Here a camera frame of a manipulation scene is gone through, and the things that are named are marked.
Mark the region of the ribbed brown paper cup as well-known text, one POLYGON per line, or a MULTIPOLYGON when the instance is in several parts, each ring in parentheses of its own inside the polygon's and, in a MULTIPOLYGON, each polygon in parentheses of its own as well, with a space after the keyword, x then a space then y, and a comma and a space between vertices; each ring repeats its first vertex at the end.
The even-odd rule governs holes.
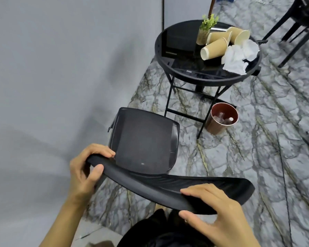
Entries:
POLYGON ((232 32, 211 32, 207 37, 206 45, 209 45, 214 41, 224 38, 226 41, 226 45, 228 46, 231 39, 231 34, 232 32))
POLYGON ((226 32, 231 33, 230 43, 232 45, 239 45, 241 46, 244 41, 250 38, 250 31, 244 30, 237 27, 229 27, 226 32))
POLYGON ((222 57, 229 45, 229 40, 227 41, 225 38, 220 38, 200 50, 200 56, 202 60, 210 60, 217 57, 222 57))

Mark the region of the person's right hand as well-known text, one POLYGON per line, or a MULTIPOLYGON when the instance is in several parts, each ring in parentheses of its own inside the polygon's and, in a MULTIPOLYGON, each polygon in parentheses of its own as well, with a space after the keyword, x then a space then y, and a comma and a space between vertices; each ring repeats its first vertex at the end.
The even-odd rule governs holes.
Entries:
POLYGON ((198 230, 214 245, 230 239, 256 239, 241 205, 214 184, 200 184, 181 189, 181 193, 201 199, 217 212, 212 230, 198 230))

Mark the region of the copper waste bin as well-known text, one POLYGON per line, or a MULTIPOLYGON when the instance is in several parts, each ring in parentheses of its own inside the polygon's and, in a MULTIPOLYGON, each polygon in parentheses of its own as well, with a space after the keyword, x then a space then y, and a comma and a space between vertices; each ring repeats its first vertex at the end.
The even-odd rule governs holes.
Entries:
POLYGON ((213 105, 213 107, 210 110, 209 117, 205 124, 205 129, 207 132, 209 132, 212 135, 218 135, 223 133, 228 127, 231 127, 232 125, 236 124, 239 120, 239 114, 238 111, 234 106, 228 103, 216 103, 213 105), (217 116, 220 112, 224 113, 224 119, 227 119, 229 117, 234 118, 234 123, 231 125, 223 125, 218 122, 216 122, 213 119, 213 116, 217 116))

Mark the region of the person's left hand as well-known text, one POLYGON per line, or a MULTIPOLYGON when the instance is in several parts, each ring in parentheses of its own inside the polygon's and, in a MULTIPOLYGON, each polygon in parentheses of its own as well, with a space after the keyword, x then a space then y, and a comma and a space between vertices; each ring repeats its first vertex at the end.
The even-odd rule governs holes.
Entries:
POLYGON ((86 163, 87 158, 92 154, 100 154, 106 158, 115 156, 115 152, 108 146, 90 144, 82 152, 70 161, 70 189, 67 200, 76 203, 88 203, 95 191, 95 188, 87 188, 87 177, 92 171, 90 164, 86 163))

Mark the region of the round black glass table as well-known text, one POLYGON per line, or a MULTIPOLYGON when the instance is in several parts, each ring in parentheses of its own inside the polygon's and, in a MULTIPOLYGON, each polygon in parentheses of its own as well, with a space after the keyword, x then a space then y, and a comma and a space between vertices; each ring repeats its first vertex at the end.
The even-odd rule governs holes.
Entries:
POLYGON ((237 75, 223 70, 221 58, 203 61, 200 57, 201 46, 196 44, 198 30, 202 20, 183 21, 164 29, 155 41, 155 58, 164 70, 170 83, 164 116, 167 112, 202 123, 197 139, 199 139, 210 111, 216 103, 226 103, 219 97, 232 85, 244 81, 250 76, 260 73, 262 52, 259 51, 255 60, 248 62, 246 75, 237 75), (189 91, 211 100, 205 119, 169 108, 172 91, 176 89, 189 91))

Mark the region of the person's black trousers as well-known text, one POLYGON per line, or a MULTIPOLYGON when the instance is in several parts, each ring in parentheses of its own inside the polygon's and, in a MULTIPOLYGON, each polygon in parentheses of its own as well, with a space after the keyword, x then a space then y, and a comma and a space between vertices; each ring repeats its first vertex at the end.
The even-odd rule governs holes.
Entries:
POLYGON ((214 247, 214 243, 186 223, 179 211, 166 216, 164 209, 158 209, 131 227, 117 247, 214 247))

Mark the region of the black plastic chair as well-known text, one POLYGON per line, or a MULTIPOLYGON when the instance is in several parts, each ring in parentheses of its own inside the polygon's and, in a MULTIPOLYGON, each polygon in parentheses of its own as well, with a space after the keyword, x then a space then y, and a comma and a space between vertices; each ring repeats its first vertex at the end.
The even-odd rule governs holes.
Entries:
POLYGON ((92 167, 102 164, 104 175, 149 201, 178 211, 214 215, 216 211, 205 202, 182 195, 180 190, 212 183, 241 205, 255 190, 245 178, 169 175, 177 159, 180 125, 165 116, 121 107, 110 129, 109 147, 115 156, 92 154, 86 162, 92 167))

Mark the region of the person's right forearm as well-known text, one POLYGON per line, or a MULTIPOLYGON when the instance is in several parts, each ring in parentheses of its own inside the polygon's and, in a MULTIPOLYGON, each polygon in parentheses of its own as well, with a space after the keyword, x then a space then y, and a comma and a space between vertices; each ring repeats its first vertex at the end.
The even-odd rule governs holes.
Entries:
POLYGON ((215 247, 261 247, 256 239, 230 239, 215 244, 215 247))

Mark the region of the small green potted plant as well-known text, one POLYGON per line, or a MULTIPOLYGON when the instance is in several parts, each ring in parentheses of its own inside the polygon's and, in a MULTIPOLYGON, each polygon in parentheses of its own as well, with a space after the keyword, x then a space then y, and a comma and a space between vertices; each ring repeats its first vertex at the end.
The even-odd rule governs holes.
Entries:
POLYGON ((199 27, 198 36, 196 40, 196 44, 200 46, 206 45, 210 29, 217 24, 219 16, 211 14, 210 16, 203 15, 202 18, 203 21, 199 27))

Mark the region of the crumpled white tissue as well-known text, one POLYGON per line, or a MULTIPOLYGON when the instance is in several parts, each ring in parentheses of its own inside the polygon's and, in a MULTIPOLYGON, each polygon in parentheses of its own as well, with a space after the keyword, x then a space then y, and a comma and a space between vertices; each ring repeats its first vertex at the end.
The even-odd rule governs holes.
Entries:
POLYGON ((242 43, 242 51, 248 62, 252 62, 256 59, 259 50, 259 45, 250 39, 245 40, 242 43))
POLYGON ((223 65, 223 70, 228 72, 246 75, 246 68, 248 66, 247 62, 244 62, 246 56, 240 45, 231 45, 225 51, 221 59, 221 64, 223 65))

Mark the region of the black chair with thin legs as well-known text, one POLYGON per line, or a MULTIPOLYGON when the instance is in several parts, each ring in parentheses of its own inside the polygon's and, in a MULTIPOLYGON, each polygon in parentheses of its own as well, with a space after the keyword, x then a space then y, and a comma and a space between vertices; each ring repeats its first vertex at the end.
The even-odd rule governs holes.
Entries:
POLYGON ((299 41, 295 48, 284 58, 278 65, 278 68, 283 67, 290 58, 309 40, 309 0, 294 0, 292 6, 284 14, 284 16, 271 28, 264 36, 263 40, 267 40, 279 27, 281 27, 289 18, 294 20, 294 24, 288 32, 282 37, 281 41, 287 41, 298 28, 303 26, 306 31, 305 36, 299 41))

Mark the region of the person's left forearm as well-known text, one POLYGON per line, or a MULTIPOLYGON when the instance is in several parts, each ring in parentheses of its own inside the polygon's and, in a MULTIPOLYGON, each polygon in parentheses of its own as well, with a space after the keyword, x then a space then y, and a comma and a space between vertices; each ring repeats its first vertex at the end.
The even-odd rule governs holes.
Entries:
POLYGON ((66 200, 39 247, 71 247, 87 203, 66 200))

